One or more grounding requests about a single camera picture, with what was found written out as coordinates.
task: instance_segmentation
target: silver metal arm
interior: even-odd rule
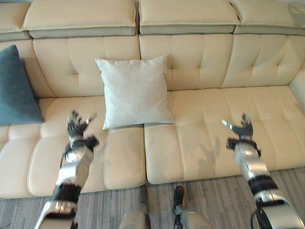
[[[73,219],[78,197],[89,175],[93,148],[99,143],[94,136],[84,139],[83,133],[95,116],[82,122],[78,112],[71,112],[67,120],[70,144],[61,159],[53,196],[44,205],[34,229],[77,229]]]
[[[261,152],[252,140],[253,127],[250,118],[243,114],[241,126],[225,120],[222,123],[239,135],[239,139],[228,139],[227,148],[234,150],[234,161],[254,195],[260,228],[305,229],[301,218],[278,189],[265,162],[260,158]]]

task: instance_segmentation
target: sofa headrest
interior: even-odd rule
[[[33,38],[135,34],[133,0],[36,0],[23,30]]]
[[[241,21],[234,33],[305,36],[305,5],[278,0],[232,0]]]
[[[226,0],[141,0],[141,34],[232,33],[240,24]]]
[[[30,38],[22,31],[23,19],[30,3],[0,3],[0,42]]]

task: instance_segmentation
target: pillow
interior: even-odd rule
[[[105,87],[103,129],[143,123],[172,123],[167,109],[167,56],[141,61],[96,59]]]
[[[0,52],[0,125],[42,123],[17,47]]]

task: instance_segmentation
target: gray carpet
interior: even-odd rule
[[[280,189],[305,220],[305,167],[274,171]],[[185,189],[185,204],[205,215],[215,229],[249,229],[255,209],[242,177],[148,185],[152,229],[172,229],[173,191]],[[117,229],[123,215],[135,209],[139,188],[82,194],[76,220],[80,229]],[[0,199],[0,229],[31,229],[49,198]]]

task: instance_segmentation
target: sofa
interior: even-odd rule
[[[240,174],[221,119],[250,116],[268,169],[305,165],[305,5],[276,0],[34,0],[0,3],[43,124],[0,126],[0,198],[52,194],[72,109],[97,112],[82,192]],[[102,130],[95,58],[168,55],[173,124]]]

